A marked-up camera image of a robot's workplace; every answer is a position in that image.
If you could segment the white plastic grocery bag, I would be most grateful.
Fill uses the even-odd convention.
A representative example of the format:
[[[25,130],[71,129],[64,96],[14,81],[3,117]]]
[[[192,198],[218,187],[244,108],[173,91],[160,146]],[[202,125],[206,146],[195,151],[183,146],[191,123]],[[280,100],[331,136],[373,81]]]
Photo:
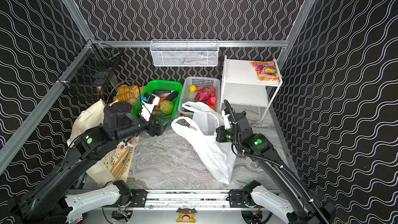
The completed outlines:
[[[211,175],[223,184],[229,184],[233,175],[236,155],[227,143],[216,141],[216,129],[224,127],[227,117],[202,102],[185,102],[182,108],[193,112],[193,117],[179,117],[171,123],[172,129],[187,140]]]

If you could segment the cream canvas tote bag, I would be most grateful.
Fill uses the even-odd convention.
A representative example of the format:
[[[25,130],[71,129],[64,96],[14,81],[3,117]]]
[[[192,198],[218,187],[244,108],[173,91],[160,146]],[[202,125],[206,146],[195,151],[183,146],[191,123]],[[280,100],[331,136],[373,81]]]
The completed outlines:
[[[67,144],[77,147],[82,160],[94,162],[86,173],[100,186],[110,181],[127,182],[139,141],[135,130],[127,130],[137,123],[132,110],[128,102],[107,105],[99,100],[82,111],[73,124]]]

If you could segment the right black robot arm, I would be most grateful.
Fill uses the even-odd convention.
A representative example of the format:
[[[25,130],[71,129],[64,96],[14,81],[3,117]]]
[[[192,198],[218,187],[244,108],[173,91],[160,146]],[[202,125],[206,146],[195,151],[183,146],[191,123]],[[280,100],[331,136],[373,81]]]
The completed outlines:
[[[237,113],[227,100],[224,104],[227,119],[216,129],[217,142],[230,143],[235,155],[256,162],[284,195],[280,197],[252,181],[242,189],[244,203],[249,207],[264,207],[286,224],[333,223],[335,205],[310,192],[284,163],[273,144],[263,134],[253,133],[246,112]]]

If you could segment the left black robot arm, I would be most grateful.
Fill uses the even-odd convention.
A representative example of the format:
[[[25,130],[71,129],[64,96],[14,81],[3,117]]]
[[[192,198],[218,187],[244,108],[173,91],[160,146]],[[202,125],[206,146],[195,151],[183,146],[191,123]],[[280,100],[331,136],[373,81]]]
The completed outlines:
[[[127,102],[106,106],[103,124],[76,137],[63,161],[33,190],[8,201],[10,215],[17,224],[69,224],[84,212],[102,206],[131,204],[132,191],[120,180],[79,196],[67,192],[119,143],[126,143],[144,131],[150,136],[160,136],[170,122],[171,118],[135,118]]]

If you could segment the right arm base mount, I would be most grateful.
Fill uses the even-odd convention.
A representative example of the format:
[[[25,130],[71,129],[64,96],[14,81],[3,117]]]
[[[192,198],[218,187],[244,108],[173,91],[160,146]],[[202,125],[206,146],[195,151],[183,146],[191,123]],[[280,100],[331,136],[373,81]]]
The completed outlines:
[[[229,202],[230,208],[266,207],[269,209],[269,207],[272,206],[269,200],[265,201],[264,199],[257,198],[257,200],[260,200],[260,205],[258,205],[251,196],[251,193],[258,186],[264,189],[264,186],[256,180],[248,183],[242,189],[231,189],[226,197],[226,201]]]

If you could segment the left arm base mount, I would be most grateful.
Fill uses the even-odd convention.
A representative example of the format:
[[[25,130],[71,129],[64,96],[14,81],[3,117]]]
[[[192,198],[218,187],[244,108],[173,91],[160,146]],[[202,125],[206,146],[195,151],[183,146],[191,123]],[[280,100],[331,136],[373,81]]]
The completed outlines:
[[[144,189],[131,189],[126,182],[118,180],[113,182],[118,189],[119,198],[115,205],[120,207],[144,207],[147,201],[148,192]]]

